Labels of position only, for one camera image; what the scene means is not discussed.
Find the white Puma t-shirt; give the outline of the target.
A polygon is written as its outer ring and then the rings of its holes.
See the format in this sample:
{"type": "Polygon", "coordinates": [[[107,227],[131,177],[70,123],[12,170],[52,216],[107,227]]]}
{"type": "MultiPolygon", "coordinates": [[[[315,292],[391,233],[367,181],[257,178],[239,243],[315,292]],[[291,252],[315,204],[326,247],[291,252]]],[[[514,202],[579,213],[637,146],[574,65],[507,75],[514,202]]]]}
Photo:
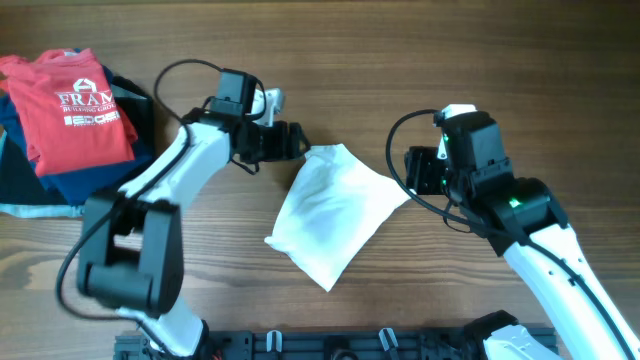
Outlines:
{"type": "Polygon", "coordinates": [[[329,292],[359,250],[409,196],[344,145],[314,146],[265,238],[329,292]]]}

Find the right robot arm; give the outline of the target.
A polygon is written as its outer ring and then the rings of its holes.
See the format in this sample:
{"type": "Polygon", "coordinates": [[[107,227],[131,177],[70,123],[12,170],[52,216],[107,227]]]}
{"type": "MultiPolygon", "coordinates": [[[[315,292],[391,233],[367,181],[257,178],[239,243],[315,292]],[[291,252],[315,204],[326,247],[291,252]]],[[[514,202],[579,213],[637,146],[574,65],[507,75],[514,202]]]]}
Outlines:
{"type": "Polygon", "coordinates": [[[588,264],[567,213],[544,182],[515,176],[497,122],[472,105],[428,113],[440,143],[407,151],[401,189],[445,223],[486,239],[573,358],[638,358],[639,338],[588,264]]]}

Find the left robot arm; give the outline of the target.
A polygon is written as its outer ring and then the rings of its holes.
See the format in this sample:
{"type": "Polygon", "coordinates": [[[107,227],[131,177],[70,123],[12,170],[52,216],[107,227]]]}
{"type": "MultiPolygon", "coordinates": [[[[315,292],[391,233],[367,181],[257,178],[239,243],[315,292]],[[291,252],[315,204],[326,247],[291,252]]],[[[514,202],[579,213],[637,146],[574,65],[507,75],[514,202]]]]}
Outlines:
{"type": "Polygon", "coordinates": [[[182,214],[229,163],[256,174],[263,162],[310,148],[298,123],[277,120],[284,94],[254,76],[222,70],[216,95],[180,117],[174,142],[138,177],[85,204],[78,291],[132,321],[149,359],[213,359],[209,328],[181,297],[182,214]]]}

